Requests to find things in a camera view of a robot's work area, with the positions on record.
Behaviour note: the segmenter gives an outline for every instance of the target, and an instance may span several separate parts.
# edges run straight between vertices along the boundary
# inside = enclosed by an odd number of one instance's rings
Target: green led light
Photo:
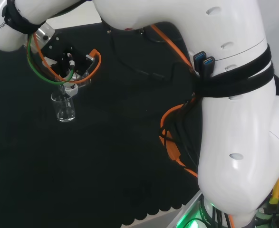
[[[182,217],[182,219],[179,220],[179,222],[177,223],[177,227],[183,222],[183,220],[184,220],[186,217],[187,217],[187,215],[184,215],[184,216]]]
[[[188,228],[198,228],[198,223],[196,221],[193,221],[188,225]]]

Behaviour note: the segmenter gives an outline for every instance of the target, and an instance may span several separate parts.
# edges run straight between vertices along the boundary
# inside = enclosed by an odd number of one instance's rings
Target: glass beaker
[[[58,90],[53,92],[50,98],[56,112],[56,117],[60,122],[70,122],[75,118],[73,97],[63,94]]]

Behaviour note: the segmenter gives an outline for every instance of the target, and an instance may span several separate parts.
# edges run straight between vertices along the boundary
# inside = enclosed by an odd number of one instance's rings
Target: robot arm
[[[15,6],[22,17],[39,25],[78,1],[15,0]],[[193,56],[200,51],[215,58],[210,77],[244,66],[267,49],[256,0],[93,2],[100,16],[117,29],[173,23],[183,36],[193,66]],[[5,23],[2,13],[6,4],[7,0],[0,0],[0,50],[13,51],[26,43],[26,35]],[[270,67],[271,62],[260,72]],[[205,97],[202,102],[199,186],[207,202],[234,216],[236,227],[251,221],[279,177],[279,101],[275,90],[272,79],[248,93]]]
[[[26,44],[27,36],[8,26],[2,16],[7,0],[0,0],[0,50],[14,51]],[[48,18],[79,0],[15,0],[14,4],[20,15],[34,25],[40,25]]]

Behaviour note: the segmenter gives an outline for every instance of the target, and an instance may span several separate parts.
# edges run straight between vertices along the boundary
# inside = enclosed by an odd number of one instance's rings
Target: orange cable
[[[183,52],[156,26],[151,25],[151,27],[154,29],[154,31],[163,38],[173,49],[176,51],[176,53],[182,58],[182,60],[190,67],[191,70],[193,70],[192,64],[189,62],[187,57],[183,54]]]
[[[184,166],[185,167],[185,165],[181,162],[181,160],[179,160],[179,159],[177,159],[176,160],[177,161],[177,163],[179,163],[181,166]],[[184,168],[186,171],[188,171],[190,174],[192,174],[194,177],[198,177],[198,175],[197,175],[197,173],[196,172],[194,172],[194,171],[192,171],[192,170],[190,170],[190,169],[187,169],[187,168]]]
[[[191,102],[191,103],[194,102],[195,99],[196,99],[195,97],[192,98],[192,100],[191,100],[190,102]],[[165,121],[165,119],[167,118],[167,116],[168,116],[170,113],[172,113],[172,112],[174,112],[174,111],[180,109],[182,106],[183,106],[183,104],[180,104],[180,105],[178,105],[178,106],[175,106],[175,107],[169,109],[169,110],[162,116],[162,119],[161,119],[161,121],[160,121],[160,127],[162,128],[162,127],[164,126],[164,121]],[[185,167],[185,165],[181,162],[181,160],[177,159],[176,161],[177,161],[177,163],[179,163],[181,166],[184,166],[184,167]],[[196,172],[194,172],[194,171],[192,171],[192,170],[190,170],[190,169],[187,169],[187,168],[185,168],[185,170],[188,171],[190,174],[192,174],[194,177],[198,177],[198,175],[197,175]]]
[[[60,75],[56,74],[55,71],[53,71],[53,69],[49,66],[49,64],[47,63],[47,61],[45,60],[45,58],[44,58],[44,56],[43,56],[43,54],[42,54],[42,52],[41,52],[41,49],[40,49],[39,44],[38,44],[38,39],[37,39],[37,36],[36,36],[35,33],[33,34],[33,38],[34,38],[35,45],[36,45],[36,47],[37,47],[39,56],[40,56],[40,58],[42,59],[42,61],[43,61],[43,63],[45,64],[45,66],[49,69],[49,71],[50,71],[57,79],[59,79],[60,81],[69,82],[69,81],[67,81],[66,79],[62,78]],[[101,54],[100,54],[96,49],[93,49],[89,55],[92,56],[92,57],[95,57],[95,56],[97,55],[97,56],[99,57],[99,62],[98,62],[98,64],[97,64],[96,68],[95,68],[95,69],[92,71],[92,73],[89,74],[86,78],[83,78],[83,79],[77,80],[77,81],[70,81],[71,83],[75,83],[75,84],[83,83],[83,82],[87,81],[91,76],[93,76],[93,75],[96,73],[96,71],[99,69],[99,67],[100,67],[100,65],[101,65]]]
[[[232,227],[232,228],[235,228],[232,215],[228,215],[228,217],[229,217],[229,220],[230,220],[230,223],[231,223],[231,227]]]
[[[176,53],[182,58],[182,60],[190,67],[190,69],[193,70],[193,67],[192,67],[192,64],[189,62],[189,60],[187,59],[187,57],[182,53],[182,51],[156,26],[156,25],[151,25],[151,27],[154,29],[154,31],[161,37],[163,38],[173,49],[174,51],[176,51]],[[174,112],[175,110],[177,109],[180,109],[183,105],[178,105],[176,107],[173,107],[171,108],[169,111],[167,111],[162,119],[161,119],[161,123],[160,123],[160,127],[162,128],[163,125],[164,125],[164,121],[166,119],[166,117],[171,113],[171,112]],[[185,166],[181,160],[177,159],[176,160],[181,166]],[[185,170],[187,170],[190,174],[192,174],[193,176],[195,177],[198,177],[197,173],[193,172],[192,170],[190,169],[187,169],[185,168]],[[232,215],[228,215],[229,216],[229,220],[230,220],[230,223],[231,223],[231,227],[232,228],[235,228],[235,225],[234,225],[234,221],[233,221],[233,217]]]

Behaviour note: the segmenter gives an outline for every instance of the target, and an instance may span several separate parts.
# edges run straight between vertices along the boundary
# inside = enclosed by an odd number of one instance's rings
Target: green cable
[[[40,74],[40,73],[35,69],[35,67],[34,67],[33,64],[31,63],[31,56],[30,56],[30,45],[31,45],[32,38],[33,38],[33,36],[31,35],[30,38],[29,38],[29,44],[28,44],[28,49],[27,49],[27,52],[28,52],[27,60],[28,60],[28,62],[29,62],[30,68],[35,72],[35,74],[36,74],[39,78],[41,78],[42,80],[44,80],[44,81],[46,81],[46,82],[48,82],[48,83],[51,83],[51,84],[53,84],[53,85],[62,85],[62,84],[64,84],[64,83],[66,83],[66,82],[54,82],[54,81],[51,81],[51,80],[45,78],[42,74]],[[73,75],[74,75],[74,70],[71,70],[71,73],[70,73],[69,77],[67,78],[67,81],[70,81],[70,80],[72,79]]]

